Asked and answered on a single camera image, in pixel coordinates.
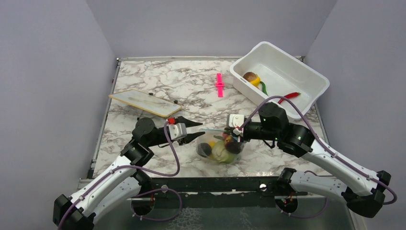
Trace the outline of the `dark maroon plum toy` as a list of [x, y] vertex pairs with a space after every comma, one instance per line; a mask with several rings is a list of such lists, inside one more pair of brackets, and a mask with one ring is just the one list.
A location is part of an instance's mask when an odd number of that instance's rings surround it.
[[232, 154], [240, 154], [244, 149], [244, 143], [233, 140], [224, 141], [225, 149]]

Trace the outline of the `dark avocado toy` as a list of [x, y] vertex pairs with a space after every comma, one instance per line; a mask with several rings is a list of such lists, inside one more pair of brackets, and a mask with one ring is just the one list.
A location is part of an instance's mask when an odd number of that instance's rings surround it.
[[212, 147], [208, 143], [197, 144], [197, 154], [201, 157], [208, 158], [212, 154]]

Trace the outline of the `clear zip top bag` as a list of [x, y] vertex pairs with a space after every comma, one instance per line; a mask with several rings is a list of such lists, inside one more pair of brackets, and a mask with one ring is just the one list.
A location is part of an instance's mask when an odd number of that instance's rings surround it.
[[197, 138], [196, 152], [202, 158], [223, 164], [233, 164], [241, 159], [245, 143], [238, 142], [224, 131], [202, 129], [205, 132]]

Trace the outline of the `green cabbage toy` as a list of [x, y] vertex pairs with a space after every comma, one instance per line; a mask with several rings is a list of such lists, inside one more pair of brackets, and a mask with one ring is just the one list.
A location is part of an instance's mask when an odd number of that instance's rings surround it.
[[238, 155], [232, 154], [225, 149], [223, 141], [216, 142], [215, 146], [212, 148], [212, 154], [210, 157], [219, 163], [230, 164], [233, 163]]

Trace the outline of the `peach toy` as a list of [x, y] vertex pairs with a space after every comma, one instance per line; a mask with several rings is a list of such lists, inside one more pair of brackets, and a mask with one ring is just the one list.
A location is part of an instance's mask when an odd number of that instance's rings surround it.
[[224, 142], [229, 142], [232, 139], [232, 137], [229, 134], [226, 134], [226, 133], [223, 132], [222, 133], [222, 139], [223, 139]]

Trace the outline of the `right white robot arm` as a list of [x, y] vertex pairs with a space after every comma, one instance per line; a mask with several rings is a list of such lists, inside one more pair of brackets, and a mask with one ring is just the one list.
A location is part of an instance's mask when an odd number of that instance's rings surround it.
[[391, 180], [386, 171], [372, 171], [349, 160], [320, 139], [312, 129], [289, 122], [286, 111], [275, 103], [266, 103], [257, 110], [260, 121], [244, 115], [229, 114], [226, 131], [238, 142], [268, 140], [279, 150], [305, 159], [331, 174], [316, 176], [292, 168], [284, 168], [276, 188], [282, 195], [307, 192], [346, 203], [354, 213], [373, 218], [384, 206]]

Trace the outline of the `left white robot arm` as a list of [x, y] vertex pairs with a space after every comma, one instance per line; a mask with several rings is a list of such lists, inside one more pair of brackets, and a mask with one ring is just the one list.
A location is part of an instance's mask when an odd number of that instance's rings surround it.
[[[120, 202], [132, 196], [148, 195], [151, 179], [147, 173], [164, 177], [179, 174], [180, 161], [173, 143], [189, 144], [203, 135], [195, 129], [197, 126], [201, 123], [183, 116], [168, 118], [161, 128], [157, 128], [150, 118], [139, 119], [130, 141], [105, 171], [72, 195], [60, 195], [55, 199], [52, 220], [57, 228], [91, 230], [99, 218]], [[164, 173], [145, 168], [154, 156], [151, 147], [164, 143], [172, 150], [176, 171]]]

